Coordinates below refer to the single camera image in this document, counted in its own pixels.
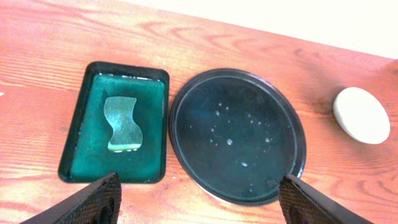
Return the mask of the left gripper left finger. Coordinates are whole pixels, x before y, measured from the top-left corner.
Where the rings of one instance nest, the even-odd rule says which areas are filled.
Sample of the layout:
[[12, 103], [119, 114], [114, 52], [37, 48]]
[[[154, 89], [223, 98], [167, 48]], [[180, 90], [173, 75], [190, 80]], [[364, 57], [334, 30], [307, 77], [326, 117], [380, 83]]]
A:
[[117, 173], [110, 173], [23, 224], [117, 224], [122, 188]]

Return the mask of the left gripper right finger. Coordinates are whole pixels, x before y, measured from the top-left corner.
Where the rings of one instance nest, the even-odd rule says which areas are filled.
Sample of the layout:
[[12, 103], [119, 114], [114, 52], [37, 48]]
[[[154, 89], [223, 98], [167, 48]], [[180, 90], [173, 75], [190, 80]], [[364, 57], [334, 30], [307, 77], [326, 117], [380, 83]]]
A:
[[292, 174], [280, 182], [279, 203], [287, 223], [371, 223]]

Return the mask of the green scrubbing sponge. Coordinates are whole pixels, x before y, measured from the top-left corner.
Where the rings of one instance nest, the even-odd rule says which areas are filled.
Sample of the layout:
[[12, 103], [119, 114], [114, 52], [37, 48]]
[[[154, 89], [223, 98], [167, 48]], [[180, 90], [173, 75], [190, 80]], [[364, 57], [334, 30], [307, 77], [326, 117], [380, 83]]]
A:
[[137, 99], [126, 96], [108, 97], [103, 113], [113, 133], [108, 141], [111, 152], [131, 152], [142, 146], [143, 133], [133, 119]]

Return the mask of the white plate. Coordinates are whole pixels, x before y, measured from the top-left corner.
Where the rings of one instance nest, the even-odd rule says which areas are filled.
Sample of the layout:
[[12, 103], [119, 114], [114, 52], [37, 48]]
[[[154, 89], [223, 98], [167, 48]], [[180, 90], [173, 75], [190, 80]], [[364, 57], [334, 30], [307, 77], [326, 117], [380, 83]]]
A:
[[345, 133], [358, 142], [380, 144], [390, 135], [386, 110], [376, 97], [362, 88], [340, 91], [333, 101], [333, 114]]

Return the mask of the black rectangular water tray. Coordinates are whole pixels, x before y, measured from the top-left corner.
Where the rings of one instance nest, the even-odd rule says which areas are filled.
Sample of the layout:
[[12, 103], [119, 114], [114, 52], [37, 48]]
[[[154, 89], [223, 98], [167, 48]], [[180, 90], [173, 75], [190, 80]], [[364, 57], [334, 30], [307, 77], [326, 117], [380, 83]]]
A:
[[[92, 62], [85, 71], [62, 158], [59, 177], [68, 183], [94, 182], [116, 172], [122, 183], [154, 184], [166, 170], [169, 74], [165, 70]], [[136, 98], [133, 119], [143, 133], [131, 152], [108, 149], [113, 130], [103, 113], [108, 97]]]

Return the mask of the black round tray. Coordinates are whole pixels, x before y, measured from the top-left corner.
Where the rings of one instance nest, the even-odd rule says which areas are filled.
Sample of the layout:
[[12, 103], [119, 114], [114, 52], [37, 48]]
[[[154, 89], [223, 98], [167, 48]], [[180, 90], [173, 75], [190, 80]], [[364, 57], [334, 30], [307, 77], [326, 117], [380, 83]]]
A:
[[188, 176], [235, 205], [275, 202], [283, 177], [301, 177], [305, 167], [305, 133], [293, 106], [243, 70], [209, 70], [186, 82], [171, 107], [169, 134]]

